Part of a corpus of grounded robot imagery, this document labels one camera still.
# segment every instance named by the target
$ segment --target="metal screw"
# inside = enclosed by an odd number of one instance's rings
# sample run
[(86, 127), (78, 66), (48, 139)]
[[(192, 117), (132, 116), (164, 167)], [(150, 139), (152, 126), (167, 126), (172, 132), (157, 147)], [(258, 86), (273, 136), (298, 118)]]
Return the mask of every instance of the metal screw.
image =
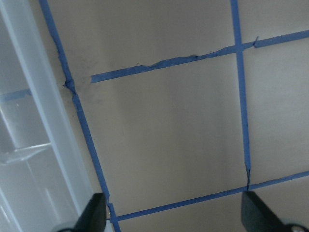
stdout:
[(291, 229), (293, 232), (305, 232), (304, 229), (299, 226), (292, 226)]

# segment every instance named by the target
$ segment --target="white plastic edge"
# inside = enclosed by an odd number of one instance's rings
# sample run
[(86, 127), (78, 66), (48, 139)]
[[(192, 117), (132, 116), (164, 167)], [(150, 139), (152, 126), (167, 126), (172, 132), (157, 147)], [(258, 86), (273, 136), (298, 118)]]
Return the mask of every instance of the white plastic edge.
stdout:
[(28, 0), (0, 0), (0, 12), (80, 215), (93, 190), (31, 7)]

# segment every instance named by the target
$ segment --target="black object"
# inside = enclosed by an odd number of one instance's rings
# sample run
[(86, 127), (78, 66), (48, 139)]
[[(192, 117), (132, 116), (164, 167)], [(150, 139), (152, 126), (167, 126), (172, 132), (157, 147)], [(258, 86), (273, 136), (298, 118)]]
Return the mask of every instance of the black object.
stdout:
[(104, 232), (106, 226), (106, 205), (103, 193), (95, 193), (87, 204), (74, 228), (58, 232)]
[(247, 232), (309, 232), (300, 225), (284, 225), (252, 191), (242, 193), (241, 222)]

